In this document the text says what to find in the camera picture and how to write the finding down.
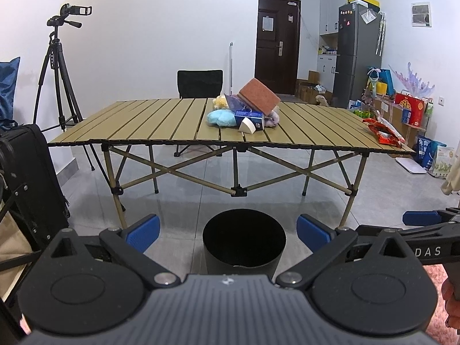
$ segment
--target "yellow plush toy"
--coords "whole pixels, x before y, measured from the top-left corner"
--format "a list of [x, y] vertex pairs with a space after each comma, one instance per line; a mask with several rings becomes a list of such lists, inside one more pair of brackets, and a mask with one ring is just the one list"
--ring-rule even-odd
[[214, 105], [214, 110], [229, 109], [225, 95], [217, 96], [217, 98], [212, 100], [212, 103]]

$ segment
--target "white wall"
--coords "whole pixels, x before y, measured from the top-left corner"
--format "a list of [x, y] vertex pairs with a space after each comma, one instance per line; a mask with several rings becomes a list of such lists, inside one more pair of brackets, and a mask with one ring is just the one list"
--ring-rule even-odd
[[[18, 123], [33, 121], [38, 77], [52, 31], [47, 20], [59, 12], [60, 3], [61, 0], [0, 0], [0, 61], [21, 57], [14, 96], [14, 118]], [[48, 71], [37, 118], [42, 129], [58, 123], [54, 77]], [[60, 129], [54, 129], [45, 136], [50, 141], [59, 133]], [[56, 172], [73, 159], [69, 147], [50, 151]]]
[[[436, 85], [435, 108], [427, 136], [457, 147], [460, 138], [460, 0], [378, 0], [386, 12], [388, 27], [383, 68], [407, 73], [408, 62], [419, 77]], [[430, 2], [433, 27], [412, 27], [411, 3]], [[396, 90], [403, 88], [393, 76]], [[445, 106], [438, 105], [438, 97]]]
[[83, 116], [120, 100], [178, 97], [178, 70], [224, 70], [234, 90], [254, 77], [258, 0], [64, 0], [92, 5], [62, 28]]
[[300, 0], [300, 50], [297, 78], [307, 79], [308, 71], [317, 70], [319, 42], [319, 0]]

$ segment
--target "orange sponge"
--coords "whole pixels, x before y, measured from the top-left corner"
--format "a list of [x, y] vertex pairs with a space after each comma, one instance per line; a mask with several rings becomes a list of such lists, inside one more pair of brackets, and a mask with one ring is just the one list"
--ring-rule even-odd
[[247, 105], [263, 112], [265, 115], [270, 114], [275, 106], [281, 101], [277, 95], [255, 78], [241, 88], [238, 96], [247, 103]]

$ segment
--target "blue box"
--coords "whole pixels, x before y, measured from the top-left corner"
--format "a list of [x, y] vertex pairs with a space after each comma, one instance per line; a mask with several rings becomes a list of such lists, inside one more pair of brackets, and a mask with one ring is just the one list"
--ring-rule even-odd
[[263, 131], [265, 128], [265, 119], [263, 112], [246, 112], [238, 110], [235, 112], [236, 127], [240, 128], [241, 122], [243, 119], [248, 118], [251, 122], [254, 123], [256, 131]]
[[401, 118], [401, 122], [405, 123], [405, 124], [409, 124], [409, 121], [410, 121], [410, 116], [412, 115], [412, 113], [410, 112], [409, 109], [403, 109], [402, 110], [402, 118]]

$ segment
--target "red snack bag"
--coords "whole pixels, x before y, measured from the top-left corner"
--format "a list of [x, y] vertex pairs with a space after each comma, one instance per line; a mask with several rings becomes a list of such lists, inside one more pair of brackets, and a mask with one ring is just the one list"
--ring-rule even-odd
[[404, 138], [399, 133], [395, 133], [394, 128], [391, 129], [384, 123], [372, 118], [363, 119], [363, 123], [367, 124], [369, 129], [376, 134], [380, 144], [401, 147], [405, 143]]

